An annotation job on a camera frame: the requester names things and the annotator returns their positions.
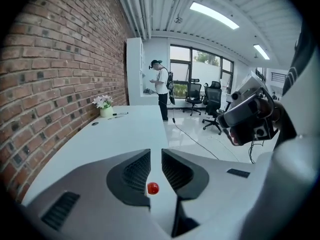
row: desk surface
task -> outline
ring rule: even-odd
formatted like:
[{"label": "desk surface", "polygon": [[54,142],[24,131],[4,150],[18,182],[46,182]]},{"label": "desk surface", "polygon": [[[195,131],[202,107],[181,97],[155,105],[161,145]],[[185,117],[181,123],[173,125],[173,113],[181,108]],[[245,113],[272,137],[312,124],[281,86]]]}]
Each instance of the desk surface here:
[{"label": "desk surface", "polygon": [[151,149],[151,172],[148,182],[156,182],[159,192],[148,195],[151,215],[161,228],[171,234],[177,196],[162,172],[161,149],[168,141],[158,105],[115,106],[117,118],[98,117],[71,138],[45,165],[28,189],[22,204],[79,166],[123,153]]}]

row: white floor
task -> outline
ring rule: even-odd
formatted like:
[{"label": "white floor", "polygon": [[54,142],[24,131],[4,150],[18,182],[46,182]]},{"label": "white floor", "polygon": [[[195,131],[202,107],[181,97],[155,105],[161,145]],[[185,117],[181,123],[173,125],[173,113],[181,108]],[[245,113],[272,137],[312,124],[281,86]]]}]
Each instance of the white floor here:
[{"label": "white floor", "polygon": [[[215,159],[210,152],[195,143],[175,126],[172,121],[173,110],[168,110],[168,118],[168,122],[164,122],[164,128],[170,148]],[[243,146],[233,146],[224,133],[218,135],[219,130],[214,125],[203,130],[204,125],[209,123],[202,123],[202,120],[212,118],[205,114],[204,111],[201,115],[199,115],[199,113],[193,113],[193,115],[190,116],[189,111],[183,113],[182,110],[174,110],[174,118],[176,125],[181,128],[181,130],[185,131],[195,141],[210,150],[219,160],[251,163],[248,154],[251,142]],[[277,142],[278,135],[279,133],[277,133],[273,139],[264,141],[263,146],[255,145],[252,151],[252,159],[256,161],[262,153],[272,151]],[[255,143],[262,144],[262,141],[256,141]]]}]

